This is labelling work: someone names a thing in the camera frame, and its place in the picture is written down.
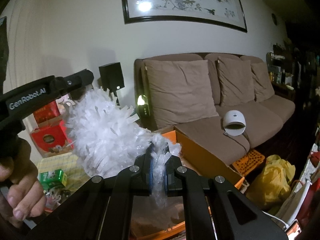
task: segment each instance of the plastic bag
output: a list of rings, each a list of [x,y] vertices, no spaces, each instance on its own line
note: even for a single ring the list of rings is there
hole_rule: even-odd
[[[283,203],[290,195],[296,168],[279,155],[267,158],[263,171],[249,186],[246,197],[263,210]]]

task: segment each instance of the wooden floor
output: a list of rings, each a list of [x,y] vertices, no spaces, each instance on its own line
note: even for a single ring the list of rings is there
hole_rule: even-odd
[[[315,132],[318,117],[318,107],[305,107],[303,103],[296,103],[296,110],[292,117],[284,124],[282,129],[271,139],[255,149],[268,157],[273,154],[295,165],[294,179],[298,179],[307,161],[311,147],[315,142]],[[247,177],[251,183],[262,171],[265,162],[252,171]]]

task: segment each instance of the green box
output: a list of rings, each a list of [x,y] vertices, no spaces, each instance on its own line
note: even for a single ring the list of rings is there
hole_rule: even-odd
[[[42,172],[39,174],[39,181],[44,190],[50,190],[53,187],[65,187],[67,185],[67,175],[61,169]]]

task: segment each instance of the brown pillow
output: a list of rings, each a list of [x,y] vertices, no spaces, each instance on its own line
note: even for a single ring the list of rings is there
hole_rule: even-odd
[[[220,106],[235,106],[254,100],[250,61],[218,57]]]
[[[262,102],[271,98],[275,94],[275,91],[269,79],[267,64],[264,62],[252,63],[251,69],[256,101]]]
[[[158,129],[218,116],[212,98],[207,60],[144,60]]]

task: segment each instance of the silver bolt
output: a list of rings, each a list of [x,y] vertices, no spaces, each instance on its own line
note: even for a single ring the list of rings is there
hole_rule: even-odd
[[[222,177],[222,176],[217,176],[217,177],[215,177],[214,178],[215,180],[216,180],[216,182],[218,182],[218,183],[223,183],[226,179],[224,178],[224,177]]]
[[[102,179],[101,179],[100,176],[94,176],[94,177],[91,179],[91,181],[92,181],[93,183],[99,183],[101,180],[102,180]]]
[[[140,170],[140,168],[139,168],[139,166],[137,166],[137,165],[132,165],[132,166],[130,167],[130,171],[132,171],[132,172],[137,172],[138,170]]]
[[[187,171],[187,168],[184,166],[180,166],[177,168],[177,171],[179,171],[180,173],[185,173]]]

